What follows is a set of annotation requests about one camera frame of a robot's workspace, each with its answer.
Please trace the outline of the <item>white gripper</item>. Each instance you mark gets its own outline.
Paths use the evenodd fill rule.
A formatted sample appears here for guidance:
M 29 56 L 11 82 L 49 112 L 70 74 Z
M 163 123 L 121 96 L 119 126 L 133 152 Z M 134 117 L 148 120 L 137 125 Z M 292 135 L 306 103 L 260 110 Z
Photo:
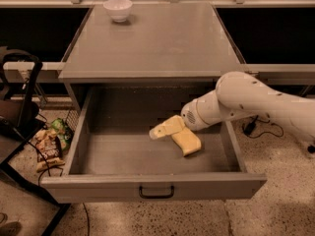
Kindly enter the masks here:
M 150 129 L 150 138 L 156 140 L 172 135 L 172 139 L 181 148 L 184 156 L 200 150 L 201 141 L 192 131 L 208 128 L 209 125 L 199 116 L 197 103 L 197 99 L 188 102 L 183 106 L 181 116 L 174 115 Z

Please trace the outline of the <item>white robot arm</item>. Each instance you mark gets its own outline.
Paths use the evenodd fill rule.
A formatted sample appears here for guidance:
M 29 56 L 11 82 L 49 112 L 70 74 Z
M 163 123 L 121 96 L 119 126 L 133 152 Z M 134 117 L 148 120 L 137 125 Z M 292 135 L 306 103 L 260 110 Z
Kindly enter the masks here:
M 153 140 L 170 136 L 189 155 L 201 149 L 194 134 L 219 122 L 260 116 L 315 148 L 315 100 L 274 90 L 243 72 L 228 72 L 214 90 L 193 99 L 150 130 Z

